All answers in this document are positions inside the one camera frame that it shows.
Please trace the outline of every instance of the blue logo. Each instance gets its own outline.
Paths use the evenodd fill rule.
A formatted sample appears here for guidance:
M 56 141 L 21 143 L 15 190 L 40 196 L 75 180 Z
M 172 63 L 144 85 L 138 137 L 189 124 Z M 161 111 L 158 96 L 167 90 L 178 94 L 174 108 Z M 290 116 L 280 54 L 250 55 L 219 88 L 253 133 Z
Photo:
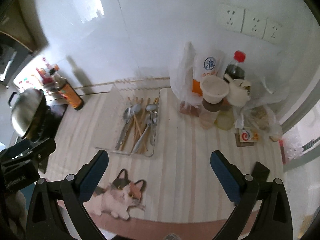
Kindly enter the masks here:
M 214 57 L 209 57 L 204 61 L 204 68 L 206 70 L 213 70 L 215 65 L 216 65 L 216 60 Z

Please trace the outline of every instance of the soy sauce bottle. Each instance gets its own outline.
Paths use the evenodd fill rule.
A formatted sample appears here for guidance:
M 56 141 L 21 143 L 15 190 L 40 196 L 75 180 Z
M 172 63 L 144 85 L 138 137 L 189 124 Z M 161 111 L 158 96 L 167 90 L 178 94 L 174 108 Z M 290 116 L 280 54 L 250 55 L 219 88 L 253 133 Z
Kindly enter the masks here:
M 53 76 L 56 82 L 56 88 L 60 95 L 71 105 L 74 109 L 80 110 L 83 105 L 83 99 L 77 94 L 77 92 L 70 86 L 68 80 L 60 76 L 54 68 L 50 69 L 50 75 Z
M 245 54 L 242 51 L 237 50 L 233 60 L 227 66 L 225 74 L 228 74 L 232 79 L 244 79 L 244 70 L 242 69 L 244 60 Z

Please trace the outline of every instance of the dark liquid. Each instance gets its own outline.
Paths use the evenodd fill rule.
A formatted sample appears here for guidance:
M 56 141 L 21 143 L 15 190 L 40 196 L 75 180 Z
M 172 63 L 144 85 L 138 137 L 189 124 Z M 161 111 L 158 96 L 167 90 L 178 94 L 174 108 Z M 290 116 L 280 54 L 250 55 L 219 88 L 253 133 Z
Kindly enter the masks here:
M 244 70 L 236 65 L 228 65 L 225 74 L 228 74 L 232 79 L 244 79 Z

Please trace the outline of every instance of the electrical socket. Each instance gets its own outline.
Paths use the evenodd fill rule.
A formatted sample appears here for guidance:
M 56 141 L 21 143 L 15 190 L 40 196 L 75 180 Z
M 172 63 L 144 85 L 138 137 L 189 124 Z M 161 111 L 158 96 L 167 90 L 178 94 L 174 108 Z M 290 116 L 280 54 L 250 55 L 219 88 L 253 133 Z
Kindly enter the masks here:
M 233 32 L 241 32 L 244 8 L 220 3 L 218 5 L 218 24 Z
M 273 44 L 279 44 L 282 41 L 283 33 L 284 27 L 280 23 L 267 18 L 266 30 L 262 38 L 263 40 L 269 41 Z
M 263 17 L 257 12 L 246 9 L 244 12 L 244 21 L 241 33 L 262 39 L 266 29 L 266 24 L 266 17 Z

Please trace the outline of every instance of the calico cat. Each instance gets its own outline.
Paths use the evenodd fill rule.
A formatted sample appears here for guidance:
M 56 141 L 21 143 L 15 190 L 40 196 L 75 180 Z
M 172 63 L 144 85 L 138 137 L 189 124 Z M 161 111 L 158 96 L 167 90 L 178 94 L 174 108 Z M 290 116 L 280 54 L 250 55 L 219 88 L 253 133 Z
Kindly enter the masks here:
M 87 212 L 100 216 L 107 212 L 114 218 L 129 219 L 128 208 L 138 207 L 144 210 L 140 203 L 142 191 L 146 187 L 146 181 L 141 179 L 133 183 L 128 179 L 128 172 L 122 169 L 117 178 L 107 188 L 97 187 L 90 201 L 84 203 Z

